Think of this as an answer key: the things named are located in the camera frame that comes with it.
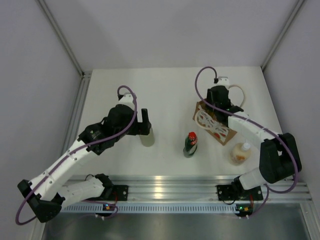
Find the white jar with lid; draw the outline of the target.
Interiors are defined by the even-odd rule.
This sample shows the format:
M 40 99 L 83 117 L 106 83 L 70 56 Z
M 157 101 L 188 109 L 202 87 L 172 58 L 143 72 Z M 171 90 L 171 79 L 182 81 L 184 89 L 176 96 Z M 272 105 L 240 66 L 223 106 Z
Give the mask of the white jar with lid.
M 140 142 L 144 147 L 151 147 L 154 145 L 155 143 L 155 136 L 154 136 L 154 132 L 153 129 L 151 128 L 149 130 L 149 134 L 148 135 L 140 135 L 139 136 Z

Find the dark sauce bottle red cap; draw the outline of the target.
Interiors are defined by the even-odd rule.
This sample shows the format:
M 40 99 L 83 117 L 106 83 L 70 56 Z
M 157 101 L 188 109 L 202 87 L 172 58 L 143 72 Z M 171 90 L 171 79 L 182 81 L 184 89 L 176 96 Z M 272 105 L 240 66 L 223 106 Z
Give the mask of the dark sauce bottle red cap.
M 186 158 L 191 158 L 198 148 L 198 137 L 195 132 L 189 132 L 185 138 L 183 155 Z

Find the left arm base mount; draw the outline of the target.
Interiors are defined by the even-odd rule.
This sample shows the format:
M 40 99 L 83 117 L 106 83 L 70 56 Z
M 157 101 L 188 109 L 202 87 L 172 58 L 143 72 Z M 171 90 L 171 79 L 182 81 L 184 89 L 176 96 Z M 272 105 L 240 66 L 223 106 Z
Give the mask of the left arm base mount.
M 128 200 L 128 194 L 128 185 L 113 185 L 102 192 L 100 199 L 103 201 L 126 202 Z

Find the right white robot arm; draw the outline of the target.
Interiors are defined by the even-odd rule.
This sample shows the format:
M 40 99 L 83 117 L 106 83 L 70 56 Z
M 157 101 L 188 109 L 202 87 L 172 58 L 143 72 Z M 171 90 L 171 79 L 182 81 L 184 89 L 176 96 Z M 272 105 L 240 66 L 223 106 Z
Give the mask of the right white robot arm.
M 226 86 L 217 85 L 207 90 L 205 103 L 218 121 L 240 133 L 259 150 L 258 167 L 234 179 L 232 192 L 244 199 L 253 188 L 270 185 L 293 177 L 293 184 L 285 190 L 291 192 L 297 185 L 302 170 L 295 137 L 290 133 L 277 133 L 251 119 L 244 110 L 231 103 Z

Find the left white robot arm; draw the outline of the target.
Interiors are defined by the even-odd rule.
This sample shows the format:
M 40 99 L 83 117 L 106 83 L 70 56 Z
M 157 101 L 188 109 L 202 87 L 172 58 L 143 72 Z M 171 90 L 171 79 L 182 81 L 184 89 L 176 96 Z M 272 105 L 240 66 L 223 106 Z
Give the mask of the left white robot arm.
M 17 185 L 24 197 L 23 204 L 30 206 L 36 219 L 46 223 L 74 203 L 113 200 L 114 184 L 103 173 L 69 186 L 65 183 L 86 163 L 113 147 L 124 136 L 147 136 L 152 125 L 146 108 L 141 109 L 141 116 L 142 121 L 138 121 L 133 108 L 117 104 L 102 121 L 88 125 L 51 167 Z

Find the burlap canvas bag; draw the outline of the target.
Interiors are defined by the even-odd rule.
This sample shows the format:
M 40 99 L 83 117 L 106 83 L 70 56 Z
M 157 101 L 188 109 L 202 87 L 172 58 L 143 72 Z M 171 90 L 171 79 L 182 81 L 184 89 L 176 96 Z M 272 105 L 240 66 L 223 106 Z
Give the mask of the burlap canvas bag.
M 238 85 L 230 85 L 229 88 L 239 87 Z M 246 93 L 242 91 L 243 100 L 237 111 L 242 111 L 242 107 L 246 101 Z M 201 129 L 206 130 L 214 137 L 221 145 L 231 140 L 237 132 L 228 128 L 228 115 L 211 107 L 206 98 L 196 103 L 193 120 Z

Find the cream squeeze bottle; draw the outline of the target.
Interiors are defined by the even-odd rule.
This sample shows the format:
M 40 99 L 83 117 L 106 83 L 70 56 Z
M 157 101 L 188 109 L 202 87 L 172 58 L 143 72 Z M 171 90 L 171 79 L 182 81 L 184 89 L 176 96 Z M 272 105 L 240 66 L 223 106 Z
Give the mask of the cream squeeze bottle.
M 251 145 L 248 142 L 239 142 L 232 148 L 230 160 L 235 165 L 241 165 L 250 158 L 251 154 Z

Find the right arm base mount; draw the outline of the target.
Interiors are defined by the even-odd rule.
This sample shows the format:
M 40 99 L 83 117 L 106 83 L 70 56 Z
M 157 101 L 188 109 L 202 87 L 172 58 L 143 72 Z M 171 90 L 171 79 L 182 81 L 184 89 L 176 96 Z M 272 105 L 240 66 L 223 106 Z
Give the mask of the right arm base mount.
M 217 185 L 216 189 L 218 200 L 227 205 L 232 205 L 239 199 L 237 192 L 231 185 Z

